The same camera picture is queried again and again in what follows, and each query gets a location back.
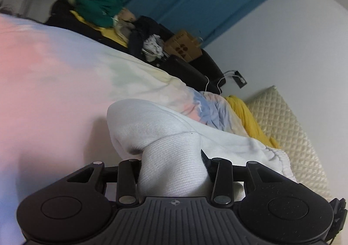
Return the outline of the white sweatpants with black stripe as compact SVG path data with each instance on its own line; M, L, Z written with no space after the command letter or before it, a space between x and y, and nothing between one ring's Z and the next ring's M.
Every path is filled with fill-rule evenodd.
M260 141L206 126L174 110L140 99L113 103L107 125L122 159L140 159L141 196L208 196L212 189L201 158L244 166L257 161L294 180L287 154Z

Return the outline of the yellow cloth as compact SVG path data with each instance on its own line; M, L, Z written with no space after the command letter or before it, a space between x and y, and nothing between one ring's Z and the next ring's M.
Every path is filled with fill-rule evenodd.
M244 129L251 138L259 140L267 147L280 149L279 143L273 137L267 137L267 135L265 135L243 100L234 95L225 97L225 100L240 118Z

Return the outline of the cream quilted headboard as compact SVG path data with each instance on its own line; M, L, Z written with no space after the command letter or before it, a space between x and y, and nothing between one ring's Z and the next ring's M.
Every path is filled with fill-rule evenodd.
M262 131L290 159L296 180L327 200L333 198L324 168L307 134L275 86L246 101Z

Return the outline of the brown paper bag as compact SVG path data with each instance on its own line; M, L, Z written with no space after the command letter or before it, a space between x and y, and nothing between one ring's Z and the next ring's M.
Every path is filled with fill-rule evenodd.
M186 30L181 30L165 42L164 51L168 55L178 56L185 62L191 62L202 55L202 43L201 37L194 37Z

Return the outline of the black sofa chair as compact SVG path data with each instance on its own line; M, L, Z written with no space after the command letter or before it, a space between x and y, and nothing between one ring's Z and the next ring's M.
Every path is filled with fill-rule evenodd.
M117 38L113 29L95 29L81 21L80 16L75 13L73 6L67 0L57 0L52 5L50 16L45 24L76 32L147 62L144 56L135 54L134 49L128 49L126 45L121 44L121 40ZM187 86L197 91L207 90L208 92L220 94L220 87L226 83L222 78L220 68L204 50L202 50L201 56L189 63L175 55L171 55L157 59L149 64L179 78Z

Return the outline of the green garment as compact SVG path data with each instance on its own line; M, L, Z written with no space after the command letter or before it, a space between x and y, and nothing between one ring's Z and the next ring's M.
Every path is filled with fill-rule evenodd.
M98 27L113 27L114 17L125 0L75 0L75 11L87 22Z

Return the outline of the wall power outlet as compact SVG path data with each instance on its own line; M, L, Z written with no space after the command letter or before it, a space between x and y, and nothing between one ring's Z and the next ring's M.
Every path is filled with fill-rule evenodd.
M244 79L244 77L242 77L240 72L237 70L234 72L234 75L232 77L240 89L242 89L247 84L247 81Z

